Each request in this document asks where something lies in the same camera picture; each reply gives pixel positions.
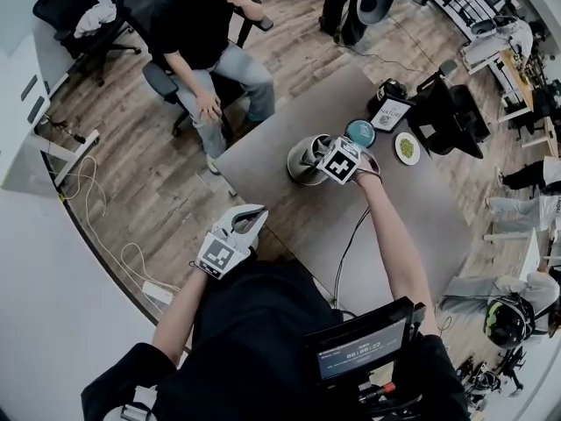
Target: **black t-shirt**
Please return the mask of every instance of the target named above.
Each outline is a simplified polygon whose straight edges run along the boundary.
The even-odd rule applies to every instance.
[[[159,421],[330,418],[303,336],[341,321],[294,262],[250,261],[209,282],[193,350],[179,370],[155,347],[136,345],[82,392],[85,421],[130,403],[137,385],[158,386],[153,413]],[[394,382],[401,391],[424,390],[426,419],[469,419],[439,337],[412,347],[396,365]]]
[[[179,51],[192,69],[214,66],[228,46],[233,12],[226,0],[156,0],[150,23],[153,53]]]

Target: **blue jeans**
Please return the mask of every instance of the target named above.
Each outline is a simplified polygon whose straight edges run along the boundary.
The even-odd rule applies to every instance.
[[[239,46],[230,43],[218,62],[211,68],[193,70],[199,82],[210,92],[215,92],[210,72],[239,82],[250,99],[247,113],[251,120],[265,120],[274,114],[273,79],[266,68]],[[193,126],[201,136],[204,152],[215,159],[226,150],[222,135],[222,119],[201,120],[196,97],[179,76],[172,75],[179,90],[177,96],[193,119]]]

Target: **gray table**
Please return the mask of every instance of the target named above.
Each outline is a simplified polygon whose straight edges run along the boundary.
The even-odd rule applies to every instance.
[[[287,155],[306,136],[342,133],[349,121],[366,115],[366,102],[375,91],[359,69],[344,67],[287,103],[217,160],[224,178],[246,202],[269,209],[268,227],[330,292],[366,200],[353,183],[295,184],[286,169]],[[397,158],[394,138],[407,129],[402,123],[394,134],[379,133],[372,151],[386,192],[423,257],[436,300],[458,272],[472,235],[430,157],[422,151],[413,167]],[[340,299],[358,314],[392,300],[370,219],[360,227],[347,254]]]

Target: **wooden floor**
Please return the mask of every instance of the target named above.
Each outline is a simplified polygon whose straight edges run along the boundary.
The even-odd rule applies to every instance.
[[[409,89],[432,74],[435,64],[448,59],[461,63],[458,50],[465,42],[464,36],[440,10],[430,5],[422,7],[410,0],[396,0],[391,18],[367,30],[356,46],[357,54],[336,46],[332,38],[319,31],[317,19],[323,0],[262,1],[275,27],[268,33],[254,30],[245,48],[273,75],[277,109],[350,62],[362,68],[374,83],[392,77]],[[121,41],[144,47],[134,33],[126,34]],[[126,244],[136,242],[144,252],[148,273],[181,286],[190,272],[189,262],[196,257],[213,221],[226,208],[241,201],[230,197],[223,178],[205,169],[200,141],[192,129],[186,130],[180,139],[172,138],[171,126],[181,109],[162,102],[144,80],[141,68],[149,58],[146,48],[139,56],[116,54],[111,58],[114,61],[106,68],[109,72],[105,86],[98,88],[94,80],[71,74],[70,82],[54,98],[51,114],[57,121],[66,119],[73,132],[87,135],[97,129],[101,133],[101,142],[91,150],[91,155],[98,165],[96,179],[107,195],[104,217],[100,191],[93,189],[89,199],[91,224],[100,240],[117,259]],[[400,61],[420,72],[381,58]],[[460,67],[451,79],[469,85],[492,123],[492,137],[483,146],[484,160],[458,152],[434,158],[473,233],[472,251],[459,272],[487,276],[515,274],[523,244],[488,244],[481,240],[491,222],[483,200],[485,196],[499,194],[494,187],[495,166],[514,170],[543,157],[543,151],[540,147],[522,150],[515,141],[515,133],[508,131],[506,124],[495,123],[501,112],[499,92],[488,70],[469,76]],[[245,101],[232,105],[228,110],[230,120],[242,119],[246,105]],[[47,131],[44,135],[60,139],[58,132]],[[75,147],[73,140],[66,138],[63,143]],[[92,163],[87,163],[83,172],[91,173],[91,170]],[[75,192],[75,183],[74,177],[67,179],[67,195]],[[84,226],[85,196],[83,191],[71,201]],[[132,294],[158,317],[158,308],[134,284],[141,285],[140,280],[127,277],[95,243]],[[265,232],[259,254],[270,259],[289,256],[270,232]],[[124,258],[141,273],[138,251],[130,247]],[[440,325],[447,316],[438,314]],[[496,353],[483,337],[480,321],[454,318],[451,328],[444,333],[444,341],[451,347],[455,364],[471,352],[489,360]]]

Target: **green food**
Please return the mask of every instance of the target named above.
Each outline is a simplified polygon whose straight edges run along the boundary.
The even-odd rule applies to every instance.
[[[407,158],[411,159],[413,157],[413,153],[415,152],[415,146],[408,139],[402,139],[400,142],[400,149],[401,153]]]

